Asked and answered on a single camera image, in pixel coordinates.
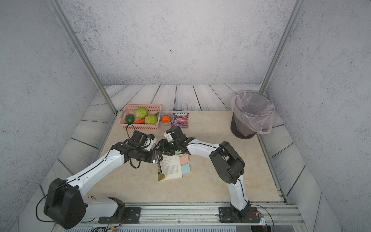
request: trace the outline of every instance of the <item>black cable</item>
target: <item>black cable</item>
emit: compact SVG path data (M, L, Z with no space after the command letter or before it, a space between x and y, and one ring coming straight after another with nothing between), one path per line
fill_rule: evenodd
M109 223L107 224L107 229L104 232L109 231Z
M112 232L114 232L114 231L118 231L118 230L121 228L121 226L123 225L123 223L124 223L124 221L125 221L125 219L127 218L128 215L129 215L129 214L126 214L126 215L125 215L124 219L121 221L121 224L118 225L118 226L115 226L114 229L112 230Z
M94 219L95 219L95 218L93 218L93 219L92 219L91 221L87 221L87 222L82 222L82 223L88 223L88 222L92 222L92 221L94 221Z
M103 231L106 231L106 227L105 226L99 226L99 227L96 227L92 230L92 232L98 232L98 230L102 229Z
M160 145L161 140L153 147L153 149L156 149Z
M272 232L274 232L274 230L275 230L275 223L273 222L273 218L272 218L272 216L270 215L270 213L268 212L268 210L266 210L264 207L262 207L265 211L267 211L267 213L268 213L268 215L270 216L270 219L272 219L272 223L273 223L273 230L272 230Z
M83 174L81 174L79 177L77 177L77 178L75 178L75 179L73 179L73 180L71 180L71 181L68 181L68 182L66 182L66 183L64 183L64 184L62 184L62 185L60 185L60 186L58 186L57 188L55 188L55 189L53 189L52 191L50 191L50 192L48 192L45 196L43 196L40 200L39 200L39 202L37 203L37 205L36 205L36 218L39 220L39 221L41 221L41 222L55 222L55 221L44 221L44 220L41 220L40 218L39 218L39 216L37 215L37 207L39 206L39 204L40 204L40 202L47 196L47 195L49 195L50 193L52 193L53 191L55 191L55 190L57 190L58 188L60 188L60 187L62 187L62 186L64 186L64 185L66 185L66 184L68 184L68 183L70 183L70 182L72 182L72 181L74 181L74 180L76 180L76 179L79 179L80 177L82 177L83 175L85 175L85 174L87 174L88 172L90 172L91 170L93 170L94 168L96 168L97 166L99 166L106 158L107 158L107 156L108 156L108 154L110 153L110 151L111 150L109 150L108 152L107 152L107 154L106 154L106 157L99 163L99 164L97 164L96 166L94 166L93 168L91 168L90 170L88 170L88 171L86 171L86 172L84 172Z
M150 146L150 144L151 144L151 141L146 145L146 146L143 146L143 147L139 147L139 148L142 148L142 149L144 149L144 148L147 148L147 147L149 147Z
M46 198L47 195L49 195L49 194L52 193L53 191L59 189L60 187L66 185L66 184L68 184L68 183L70 183L70 182L72 182L72 181L74 181L74 180L76 180L76 178L73 179L73 180L71 180L71 181L68 181L68 182L62 184L61 186L56 187L55 189L53 189L52 191L48 192L45 196L43 196L43 197L39 200L39 202L38 202L37 205L36 205L36 218L37 218L39 221L41 221L41 222L54 222L54 221L44 221L44 220L41 220L41 219L39 218L39 216L37 215L37 207L39 206L40 202L41 202L44 198Z
M202 144L202 145L205 145L205 146L209 146L209 147L212 147L212 148L215 148L215 149L219 150L221 155L223 154L223 152L221 151L221 149L218 148L218 147L213 147L213 146L211 146L211 145L204 144L204 143L188 143L188 145L191 145L191 144Z
M135 130L135 127L132 125L132 124L128 124L127 126L126 126L126 133L128 134L128 137L131 139L131 137L129 136L129 132L128 132L128 127L129 126L132 126L133 128L134 128L134 130Z
M135 166L133 165L133 163L131 162L131 159L130 159L130 165L131 165L133 168L135 168L135 169L137 169L137 168L140 167L140 163L141 163L141 161L139 161L138 167L135 167Z

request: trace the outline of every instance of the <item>cabbage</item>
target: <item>cabbage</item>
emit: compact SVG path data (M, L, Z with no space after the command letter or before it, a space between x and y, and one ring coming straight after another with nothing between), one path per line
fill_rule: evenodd
M144 123L148 124L148 123L157 123L157 116L154 115L154 114L150 114L148 115L145 120L144 120Z
M148 115L148 110L144 107L139 107L135 111L135 116L139 119L143 119L143 118L147 117L147 115Z

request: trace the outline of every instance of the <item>marble tabletop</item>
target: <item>marble tabletop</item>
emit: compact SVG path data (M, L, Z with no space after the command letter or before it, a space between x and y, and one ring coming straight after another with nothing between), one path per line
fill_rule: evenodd
M128 138L126 130L119 125L123 112L119 112L115 124L108 136L100 156L109 148ZM189 127L182 128L188 137L195 137L208 143L229 142L245 162L244 185L250 201L280 201L277 188L271 176L258 138L243 140L230 131L232 111L189 111ZM154 134L159 141L170 126L163 126L156 131L143 133ZM116 168L99 181L85 196L91 199L116 197L123 202L229 202L227 184L217 175L210 160L189 156L191 172L183 178L158 182L157 165L141 163L134 169L129 163Z

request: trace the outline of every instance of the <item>metal grille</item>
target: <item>metal grille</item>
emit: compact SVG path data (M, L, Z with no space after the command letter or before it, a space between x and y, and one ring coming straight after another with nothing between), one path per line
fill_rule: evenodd
M91 232L97 226L76 226L66 232ZM236 232L235 226L125 226L118 232Z

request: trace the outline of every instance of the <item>blue sticky note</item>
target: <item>blue sticky note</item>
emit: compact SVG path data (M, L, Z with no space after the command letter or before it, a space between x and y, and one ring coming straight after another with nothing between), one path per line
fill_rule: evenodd
M185 164L180 166L182 168L182 174L186 174L187 172L191 171L191 168L189 167L189 164Z

